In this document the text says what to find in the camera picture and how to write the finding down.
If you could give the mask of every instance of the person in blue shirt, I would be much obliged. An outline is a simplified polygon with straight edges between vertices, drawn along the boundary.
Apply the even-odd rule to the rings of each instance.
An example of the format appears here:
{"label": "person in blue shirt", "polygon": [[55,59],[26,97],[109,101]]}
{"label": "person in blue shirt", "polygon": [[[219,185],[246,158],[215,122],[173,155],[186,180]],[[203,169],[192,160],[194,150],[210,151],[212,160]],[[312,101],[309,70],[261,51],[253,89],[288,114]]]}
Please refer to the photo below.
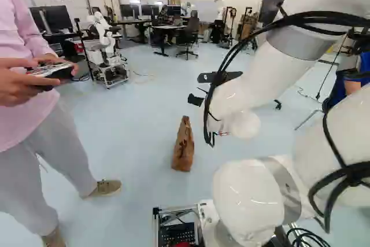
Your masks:
{"label": "person in blue shirt", "polygon": [[[361,66],[359,72],[370,72],[370,52],[363,52],[360,57]],[[329,108],[332,108],[348,95],[353,94],[368,83],[370,83],[370,78],[349,79],[338,76],[328,103]]]}

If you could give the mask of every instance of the epoxy floor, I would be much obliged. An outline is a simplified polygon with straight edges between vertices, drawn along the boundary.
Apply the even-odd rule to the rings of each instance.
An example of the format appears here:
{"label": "epoxy floor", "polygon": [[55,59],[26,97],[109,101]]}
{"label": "epoxy floor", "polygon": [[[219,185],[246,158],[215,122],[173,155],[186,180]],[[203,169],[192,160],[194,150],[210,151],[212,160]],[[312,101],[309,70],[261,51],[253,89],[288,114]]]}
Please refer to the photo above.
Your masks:
{"label": "epoxy floor", "polygon": [[[138,45],[124,49],[124,55],[132,72],[150,76],[132,73],[129,82],[111,90],[91,81],[59,88],[61,99],[75,118],[95,177],[117,178],[124,184],[116,196],[82,201],[60,174],[48,165],[48,172],[41,170],[45,197],[59,213],[69,247],[153,246],[152,207],[211,198],[212,175],[226,161],[291,154],[297,134],[294,127],[320,107],[297,93],[301,87],[302,93],[316,95],[330,67],[318,63],[279,98],[281,111],[274,109],[274,102],[257,110],[262,120],[257,137],[250,141],[217,138],[212,149],[203,140],[202,113],[187,103],[187,96],[202,96],[196,89],[198,75],[217,70],[227,50],[200,43],[196,51],[199,59],[186,61],[161,57],[148,45]],[[251,55],[241,53],[230,70],[245,71],[250,61]],[[331,91],[334,79],[333,70],[321,100]],[[195,139],[194,165],[187,174],[170,167],[183,115],[190,116]],[[339,208],[332,221],[333,233],[326,236],[332,246],[354,246],[353,241],[357,246],[369,246],[370,210]],[[312,221],[305,221],[303,226],[323,234]],[[0,228],[0,246],[42,246],[37,236],[8,215],[0,215]]]}

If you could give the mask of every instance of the shoe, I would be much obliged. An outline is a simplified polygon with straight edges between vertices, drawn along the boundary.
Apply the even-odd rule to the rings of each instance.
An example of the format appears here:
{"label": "shoe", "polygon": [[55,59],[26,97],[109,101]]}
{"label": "shoe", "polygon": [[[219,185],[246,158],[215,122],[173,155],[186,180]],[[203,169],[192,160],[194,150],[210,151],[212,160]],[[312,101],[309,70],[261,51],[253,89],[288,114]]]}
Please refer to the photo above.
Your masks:
{"label": "shoe", "polygon": [[89,197],[99,197],[99,196],[109,196],[116,192],[118,192],[122,187],[122,183],[119,180],[102,180],[98,182],[97,188],[89,196]]}
{"label": "shoe", "polygon": [[44,247],[65,247],[64,240],[57,227],[51,234],[41,237]]}

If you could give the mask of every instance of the pink sweatshirt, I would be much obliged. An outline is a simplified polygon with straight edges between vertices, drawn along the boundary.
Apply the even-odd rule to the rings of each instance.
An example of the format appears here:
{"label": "pink sweatshirt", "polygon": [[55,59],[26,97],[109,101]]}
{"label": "pink sweatshirt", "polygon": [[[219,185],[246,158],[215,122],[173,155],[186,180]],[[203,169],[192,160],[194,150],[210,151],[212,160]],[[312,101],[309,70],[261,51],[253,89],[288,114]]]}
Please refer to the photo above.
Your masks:
{"label": "pink sweatshirt", "polygon": [[[23,0],[0,0],[0,58],[32,58],[54,53],[41,37]],[[0,106],[0,152],[25,140],[58,102],[55,90],[13,108]]]}

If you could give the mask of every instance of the white robotic arm on cart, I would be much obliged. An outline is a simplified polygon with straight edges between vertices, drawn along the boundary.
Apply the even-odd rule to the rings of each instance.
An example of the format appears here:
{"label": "white robotic arm on cart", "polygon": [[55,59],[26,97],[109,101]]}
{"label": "white robotic arm on cart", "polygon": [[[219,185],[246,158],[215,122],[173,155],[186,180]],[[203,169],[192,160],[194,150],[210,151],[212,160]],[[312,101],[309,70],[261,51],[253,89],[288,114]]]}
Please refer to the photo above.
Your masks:
{"label": "white robotic arm on cart", "polygon": [[94,25],[99,33],[99,41],[103,46],[104,52],[110,57],[114,55],[114,46],[116,44],[115,38],[113,38],[113,32],[110,31],[112,27],[104,19],[100,12],[95,12],[93,16],[87,16],[87,21]]}
{"label": "white robotic arm on cart", "polygon": [[[335,11],[366,17],[370,2],[285,0],[283,9],[288,15]],[[342,32],[349,29],[341,25],[312,26]],[[241,138],[255,136],[260,120],[251,110],[277,99],[340,39],[296,26],[269,31],[250,70],[216,87],[209,106],[212,117],[208,117],[208,130],[229,132]],[[347,165],[370,160],[369,110],[370,87],[364,87],[327,115],[330,136]],[[330,173],[343,168],[326,133],[321,121],[308,128],[296,141],[293,159],[274,156],[234,161],[216,172],[214,204],[221,221],[238,244],[261,246],[269,241],[276,226],[317,216],[308,200],[309,190]],[[334,187],[343,180],[344,177],[337,179],[318,192],[314,200],[321,211],[328,204]],[[370,190],[361,185],[349,187],[340,194],[338,203],[354,207],[369,205]]]}

